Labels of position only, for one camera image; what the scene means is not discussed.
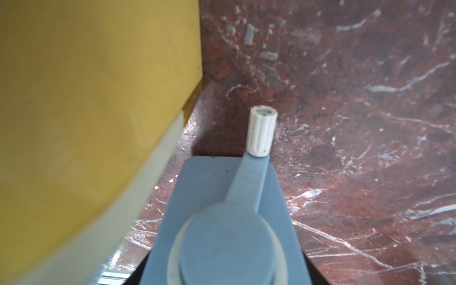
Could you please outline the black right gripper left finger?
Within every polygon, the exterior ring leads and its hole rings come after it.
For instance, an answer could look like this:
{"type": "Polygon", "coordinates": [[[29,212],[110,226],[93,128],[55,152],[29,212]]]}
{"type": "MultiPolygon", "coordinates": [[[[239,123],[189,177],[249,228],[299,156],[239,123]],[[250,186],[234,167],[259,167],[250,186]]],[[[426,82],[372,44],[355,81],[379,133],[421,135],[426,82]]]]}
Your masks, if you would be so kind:
{"type": "Polygon", "coordinates": [[[144,273],[144,269],[147,264],[147,260],[149,258],[150,253],[148,253],[145,258],[141,261],[137,269],[126,279],[123,285],[139,285],[141,278],[144,273]]]}

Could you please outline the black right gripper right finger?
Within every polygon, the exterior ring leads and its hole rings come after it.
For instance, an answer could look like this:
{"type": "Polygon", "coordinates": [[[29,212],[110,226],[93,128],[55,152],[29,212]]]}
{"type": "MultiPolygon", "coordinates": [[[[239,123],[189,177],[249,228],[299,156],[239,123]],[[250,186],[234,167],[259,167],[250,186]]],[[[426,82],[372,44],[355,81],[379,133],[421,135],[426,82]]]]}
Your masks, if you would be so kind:
{"type": "Polygon", "coordinates": [[[312,281],[313,285],[330,285],[328,280],[321,274],[318,268],[312,263],[312,261],[307,257],[307,255],[303,253],[306,266],[308,268],[308,272],[312,281]]]}

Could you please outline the blue pencil sharpener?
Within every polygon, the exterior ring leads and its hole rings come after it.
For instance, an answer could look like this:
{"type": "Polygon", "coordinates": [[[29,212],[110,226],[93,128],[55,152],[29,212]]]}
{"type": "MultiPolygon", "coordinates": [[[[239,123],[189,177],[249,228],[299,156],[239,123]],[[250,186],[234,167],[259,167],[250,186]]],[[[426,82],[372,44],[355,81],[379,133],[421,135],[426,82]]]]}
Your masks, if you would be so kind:
{"type": "Polygon", "coordinates": [[[277,116],[269,106],[251,108],[242,157],[184,163],[141,284],[311,284],[270,163],[277,116]]]}

